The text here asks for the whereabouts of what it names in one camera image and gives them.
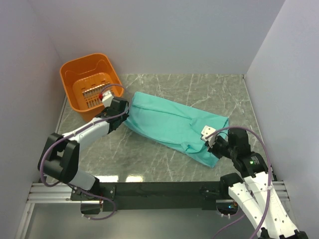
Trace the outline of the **teal t-shirt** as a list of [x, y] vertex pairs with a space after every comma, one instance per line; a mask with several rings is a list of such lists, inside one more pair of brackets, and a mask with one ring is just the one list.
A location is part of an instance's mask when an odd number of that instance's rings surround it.
[[213, 168], [218, 158], [207, 151], [201, 132], [205, 126], [229, 126], [224, 116], [182, 105], [164, 98], [135, 92], [125, 126]]

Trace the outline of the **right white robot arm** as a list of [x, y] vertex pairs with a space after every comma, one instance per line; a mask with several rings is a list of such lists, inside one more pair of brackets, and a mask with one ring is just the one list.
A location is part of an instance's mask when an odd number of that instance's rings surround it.
[[220, 178], [219, 194], [233, 199], [248, 218], [259, 239], [306, 239], [290, 219], [271, 180], [270, 163], [251, 150], [249, 129], [205, 126], [201, 139], [214, 156], [231, 159], [238, 174]]

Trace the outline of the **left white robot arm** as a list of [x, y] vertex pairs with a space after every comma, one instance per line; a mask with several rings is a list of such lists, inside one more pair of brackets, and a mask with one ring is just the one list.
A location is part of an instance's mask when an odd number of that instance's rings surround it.
[[80, 152], [115, 131], [128, 118], [129, 107], [127, 100], [115, 97], [109, 106], [82, 127], [65, 134], [51, 134], [38, 163], [42, 183], [54, 186], [45, 182], [44, 176], [48, 175], [58, 182], [82, 189], [86, 199], [96, 199], [101, 194], [100, 180], [79, 169]]

